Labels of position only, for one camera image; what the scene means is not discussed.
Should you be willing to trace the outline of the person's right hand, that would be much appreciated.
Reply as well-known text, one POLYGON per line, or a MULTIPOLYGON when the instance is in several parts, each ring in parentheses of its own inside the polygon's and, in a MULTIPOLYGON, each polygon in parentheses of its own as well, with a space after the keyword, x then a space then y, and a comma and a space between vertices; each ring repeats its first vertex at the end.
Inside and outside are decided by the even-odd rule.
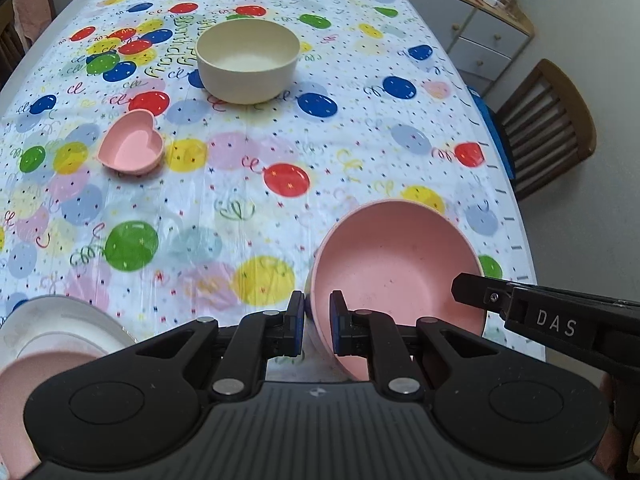
POLYGON ((612 479, 639 478, 639 385, 604 374, 600 385, 610 418, 593 463, 612 479))

